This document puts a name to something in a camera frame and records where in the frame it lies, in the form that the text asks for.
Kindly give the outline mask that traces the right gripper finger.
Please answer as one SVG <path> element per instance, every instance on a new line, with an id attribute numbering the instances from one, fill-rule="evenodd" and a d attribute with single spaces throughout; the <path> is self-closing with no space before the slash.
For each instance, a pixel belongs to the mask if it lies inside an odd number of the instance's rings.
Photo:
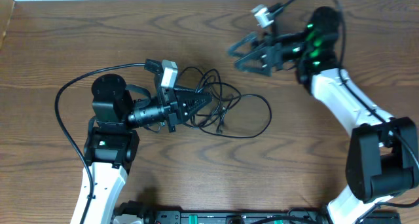
<path id="1" fill-rule="evenodd" d="M 244 47 L 245 44 L 250 44 L 251 50 L 249 52 L 238 52 L 238 49 Z M 228 50 L 227 54 L 231 57 L 237 58 L 260 58 L 262 55 L 255 49 L 259 46 L 258 35 L 256 32 L 243 37 L 240 41 L 233 44 Z"/>
<path id="2" fill-rule="evenodd" d="M 278 62 L 276 47 L 260 44 L 255 50 L 262 55 L 260 58 L 238 58 L 234 63 L 235 68 L 243 72 L 271 77 L 274 66 Z"/>

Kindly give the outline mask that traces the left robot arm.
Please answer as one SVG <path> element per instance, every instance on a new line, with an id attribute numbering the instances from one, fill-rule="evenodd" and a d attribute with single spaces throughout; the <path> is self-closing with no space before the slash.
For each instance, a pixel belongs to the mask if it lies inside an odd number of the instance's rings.
<path id="1" fill-rule="evenodd" d="M 110 223 L 139 145 L 137 128 L 165 122 L 170 132 L 212 101 L 210 94 L 175 86 L 151 96 L 140 86 L 106 74 L 92 84 L 95 112 L 84 145 L 82 186 L 72 223 Z"/>

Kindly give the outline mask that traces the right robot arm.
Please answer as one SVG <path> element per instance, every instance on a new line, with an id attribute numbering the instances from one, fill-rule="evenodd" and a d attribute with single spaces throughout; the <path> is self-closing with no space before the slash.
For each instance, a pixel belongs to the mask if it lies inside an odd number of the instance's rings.
<path id="1" fill-rule="evenodd" d="M 320 7 L 303 31 L 280 35 L 276 17 L 283 5 L 259 5 L 252 11 L 265 33 L 245 36 L 248 52 L 228 50 L 240 71 L 270 76 L 292 62 L 297 80 L 323 103 L 350 137 L 345 189 L 317 218 L 317 223 L 381 223 L 373 212 L 393 206 L 393 198 L 418 186 L 418 135 L 408 117 L 396 118 L 371 101 L 351 80 L 335 54 L 343 38 L 339 10 Z"/>

